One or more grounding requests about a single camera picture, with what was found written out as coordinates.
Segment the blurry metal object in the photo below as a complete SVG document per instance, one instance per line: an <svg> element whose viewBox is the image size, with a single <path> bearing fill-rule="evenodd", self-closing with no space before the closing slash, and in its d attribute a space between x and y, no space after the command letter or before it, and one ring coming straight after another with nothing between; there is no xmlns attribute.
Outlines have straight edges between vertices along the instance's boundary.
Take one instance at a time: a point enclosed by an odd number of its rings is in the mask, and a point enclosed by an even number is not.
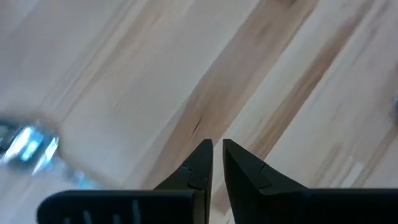
<svg viewBox="0 0 398 224"><path fill-rule="evenodd" d="M0 165L31 175L47 169L81 189L102 189L56 155L59 140L55 130L45 128L39 122L0 119Z"/></svg>

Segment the black jaw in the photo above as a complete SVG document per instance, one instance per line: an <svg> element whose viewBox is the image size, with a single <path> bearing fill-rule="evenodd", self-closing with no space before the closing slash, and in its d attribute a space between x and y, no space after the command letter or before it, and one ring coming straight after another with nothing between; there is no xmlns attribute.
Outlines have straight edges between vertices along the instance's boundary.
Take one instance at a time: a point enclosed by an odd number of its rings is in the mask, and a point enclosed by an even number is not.
<svg viewBox="0 0 398 224"><path fill-rule="evenodd" d="M237 224L398 222L398 190L308 189L230 139L223 155Z"/></svg>
<svg viewBox="0 0 398 224"><path fill-rule="evenodd" d="M208 223L213 143L204 140L154 190L71 190L47 198L39 224Z"/></svg>

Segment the wooden surface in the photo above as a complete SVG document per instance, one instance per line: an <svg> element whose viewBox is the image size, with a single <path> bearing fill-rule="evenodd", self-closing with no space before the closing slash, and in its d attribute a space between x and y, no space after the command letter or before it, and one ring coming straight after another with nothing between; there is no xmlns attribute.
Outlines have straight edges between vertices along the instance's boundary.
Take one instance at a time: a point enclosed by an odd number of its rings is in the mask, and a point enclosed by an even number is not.
<svg viewBox="0 0 398 224"><path fill-rule="evenodd" d="M156 186L212 138L211 223L233 223L223 138L308 187L398 187L397 10L394 0L3 0L0 110L52 120L62 157L117 189ZM40 200L72 187L0 175L1 223L33 223Z"/></svg>

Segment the black pointed tip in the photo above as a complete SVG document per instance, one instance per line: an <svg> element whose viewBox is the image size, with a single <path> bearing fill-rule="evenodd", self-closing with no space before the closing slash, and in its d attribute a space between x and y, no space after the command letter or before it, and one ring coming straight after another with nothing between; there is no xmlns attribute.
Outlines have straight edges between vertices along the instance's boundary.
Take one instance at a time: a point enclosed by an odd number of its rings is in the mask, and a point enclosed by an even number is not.
<svg viewBox="0 0 398 224"><path fill-rule="evenodd" d="M203 140L182 165L155 189L211 190L213 174L213 142Z"/></svg>
<svg viewBox="0 0 398 224"><path fill-rule="evenodd" d="M251 168L256 170L249 170L250 172L260 172L261 168L266 164L242 146L230 139L223 140L224 159L233 159L241 168Z"/></svg>
<svg viewBox="0 0 398 224"><path fill-rule="evenodd" d="M191 187L210 190L213 175L213 141L203 140L188 156L183 165L192 171Z"/></svg>
<svg viewBox="0 0 398 224"><path fill-rule="evenodd" d="M183 162L190 169L196 169L213 164L213 141L211 139L203 140L197 148Z"/></svg>
<svg viewBox="0 0 398 224"><path fill-rule="evenodd" d="M234 179L238 178L237 175L241 174L246 176L251 185L257 189L272 185L271 181L261 173L261 169L266 164L264 161L230 139L223 140L223 147L224 174L226 181L233 182Z"/></svg>

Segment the dark wood streak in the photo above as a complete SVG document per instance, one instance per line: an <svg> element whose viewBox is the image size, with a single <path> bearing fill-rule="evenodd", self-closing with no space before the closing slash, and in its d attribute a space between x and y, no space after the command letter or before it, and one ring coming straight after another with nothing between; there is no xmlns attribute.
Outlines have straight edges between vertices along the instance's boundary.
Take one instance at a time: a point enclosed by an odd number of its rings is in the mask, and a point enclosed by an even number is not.
<svg viewBox="0 0 398 224"><path fill-rule="evenodd" d="M370 160L366 163L366 166L359 174L358 178L354 181L353 187L362 187L369 176L374 172L375 168L386 154L389 146L394 141L398 134L398 127L394 126L388 130L386 136L378 145L377 149L372 154Z"/></svg>
<svg viewBox="0 0 398 224"><path fill-rule="evenodd" d="M355 16L347 21L345 26L338 29L336 34L321 49L311 66L297 82L286 99L274 111L259 137L249 148L256 156L261 159L266 158L305 100L307 100L327 69L333 63L335 57L345 46L372 4L373 1L366 1L358 9ZM229 202L225 198L228 198L228 195L225 186L222 186L215 192L213 204L218 211L223 213L226 213L229 209Z"/></svg>
<svg viewBox="0 0 398 224"><path fill-rule="evenodd" d="M156 186L205 138L217 142L318 0L261 0L191 94L144 188Z"/></svg>

